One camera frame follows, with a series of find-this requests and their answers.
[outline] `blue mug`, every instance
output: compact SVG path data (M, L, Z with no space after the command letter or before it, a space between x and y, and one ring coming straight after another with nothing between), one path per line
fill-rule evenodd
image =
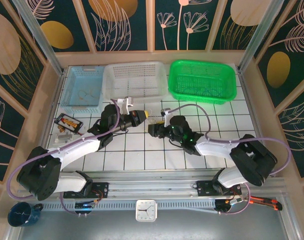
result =
M43 204L31 206L27 202L19 202L8 213L8 223L13 227L26 227L35 224L41 215Z

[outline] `plastic basket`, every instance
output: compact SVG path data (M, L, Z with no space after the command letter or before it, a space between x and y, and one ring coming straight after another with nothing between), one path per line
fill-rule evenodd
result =
M135 103L159 102L168 94L164 64L132 62L105 67L102 94L105 99L134 98Z
M168 89L177 100L223 104L236 97L235 72L222 63L178 60L171 65Z
M101 113L103 66L71 66L63 90L61 107L70 114Z

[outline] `light blue basket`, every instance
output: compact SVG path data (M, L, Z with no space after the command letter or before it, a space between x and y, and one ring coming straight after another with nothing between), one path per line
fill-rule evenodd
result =
M103 106L103 66L71 66L61 107L69 114L100 114Z

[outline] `white clock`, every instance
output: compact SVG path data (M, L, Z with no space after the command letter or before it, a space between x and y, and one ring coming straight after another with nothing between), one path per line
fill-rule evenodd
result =
M157 203L155 200L137 200L136 220L139 222L153 222L157 219Z

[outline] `table surface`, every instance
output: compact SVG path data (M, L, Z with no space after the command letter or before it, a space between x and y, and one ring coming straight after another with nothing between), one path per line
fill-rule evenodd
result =
M165 65L167 74L169 64ZM214 105L201 102L193 102L203 107L209 114L212 130L210 137L222 139L238 139L244 134L255 136L254 127L245 101L238 75L236 74L237 96L223 105ZM56 134L59 133L55 118L61 113L66 113L60 107L60 100L56 106L48 148L53 147ZM98 152L90 153L66 166L63 171L70 172L80 170L83 172L99 171L131 171L131 170L175 170L175 169L216 169L234 166L231 159L216 156L195 156L185 153L181 148L171 145L168 139L151 137L147 133L147 125L162 120L161 109L177 108L189 101L178 101L169 93L162 101L147 104L134 104L130 110L147 110L148 119L138 127L129 128L128 133L114 137L113 141ZM81 122L83 126L80 133L85 133L100 117L98 114L71 114L66 113ZM204 133L208 123L206 116L195 106L180 109L176 115L184 115L193 131Z

